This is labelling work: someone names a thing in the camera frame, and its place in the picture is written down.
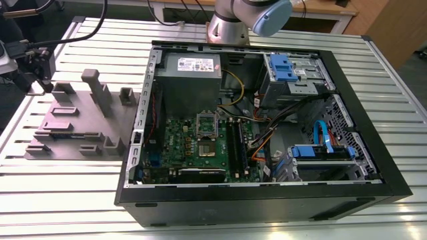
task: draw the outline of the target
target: motherboard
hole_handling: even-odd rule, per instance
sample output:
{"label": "motherboard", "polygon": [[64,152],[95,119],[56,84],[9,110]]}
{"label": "motherboard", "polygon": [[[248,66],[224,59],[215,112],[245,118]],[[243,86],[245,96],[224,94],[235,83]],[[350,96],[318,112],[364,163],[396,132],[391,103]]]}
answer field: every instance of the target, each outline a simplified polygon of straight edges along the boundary
{"label": "motherboard", "polygon": [[248,162],[245,154],[252,139],[249,121],[217,119],[216,113],[168,118],[163,151],[145,156],[147,183],[197,183],[199,178],[212,183],[259,182],[257,163]]}

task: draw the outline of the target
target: ram slot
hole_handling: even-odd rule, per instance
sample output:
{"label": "ram slot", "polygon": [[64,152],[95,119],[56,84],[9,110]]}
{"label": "ram slot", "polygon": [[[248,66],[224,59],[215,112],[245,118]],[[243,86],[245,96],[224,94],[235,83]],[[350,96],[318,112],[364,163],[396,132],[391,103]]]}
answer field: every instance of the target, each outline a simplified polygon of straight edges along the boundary
{"label": "ram slot", "polygon": [[235,134],[233,134],[233,122],[228,120],[225,124],[225,134],[227,134],[227,149],[228,149],[228,166],[229,166],[229,174],[233,177],[239,177],[239,163],[237,163],[237,155],[236,155],[236,142],[235,142]]}
{"label": "ram slot", "polygon": [[248,169],[248,158],[247,158],[247,148],[245,148],[245,137],[243,134],[241,122],[237,120],[233,123],[233,136],[236,141],[236,155],[239,163],[239,172],[244,175],[249,174]]}

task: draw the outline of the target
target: power supply label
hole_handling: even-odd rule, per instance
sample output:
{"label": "power supply label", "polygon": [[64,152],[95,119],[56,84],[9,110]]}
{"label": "power supply label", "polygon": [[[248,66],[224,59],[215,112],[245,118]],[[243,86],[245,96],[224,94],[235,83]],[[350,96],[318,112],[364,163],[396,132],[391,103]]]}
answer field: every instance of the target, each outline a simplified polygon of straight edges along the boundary
{"label": "power supply label", "polygon": [[213,72],[213,59],[181,57],[177,59],[177,71]]}

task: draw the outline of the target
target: wooden wall panel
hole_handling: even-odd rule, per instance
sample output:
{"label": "wooden wall panel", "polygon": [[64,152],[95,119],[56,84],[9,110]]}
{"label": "wooden wall panel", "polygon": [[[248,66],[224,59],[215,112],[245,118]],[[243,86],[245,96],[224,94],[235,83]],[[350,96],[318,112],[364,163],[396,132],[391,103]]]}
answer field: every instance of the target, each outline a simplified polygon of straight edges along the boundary
{"label": "wooden wall panel", "polygon": [[427,0],[390,0],[366,35],[399,68],[427,40]]}

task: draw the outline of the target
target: green motherboard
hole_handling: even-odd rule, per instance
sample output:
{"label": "green motherboard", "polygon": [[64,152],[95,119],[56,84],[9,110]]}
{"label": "green motherboard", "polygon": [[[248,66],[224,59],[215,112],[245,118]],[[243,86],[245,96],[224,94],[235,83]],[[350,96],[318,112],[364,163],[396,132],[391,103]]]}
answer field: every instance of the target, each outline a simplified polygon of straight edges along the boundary
{"label": "green motherboard", "polygon": [[[225,170],[224,183],[248,183],[260,181],[260,173],[257,163],[244,165],[245,174],[235,174],[231,167],[236,168],[236,164],[229,162],[229,130],[227,124],[229,120],[216,120],[209,122],[208,119],[197,120],[168,118],[165,121],[164,146],[160,154],[159,165],[149,168],[149,183],[169,184],[171,171],[179,168],[203,168]],[[249,121],[239,121],[241,129],[240,134],[244,144],[253,139],[252,123]],[[213,132],[217,130],[216,137],[197,137],[197,128],[200,132]]]}

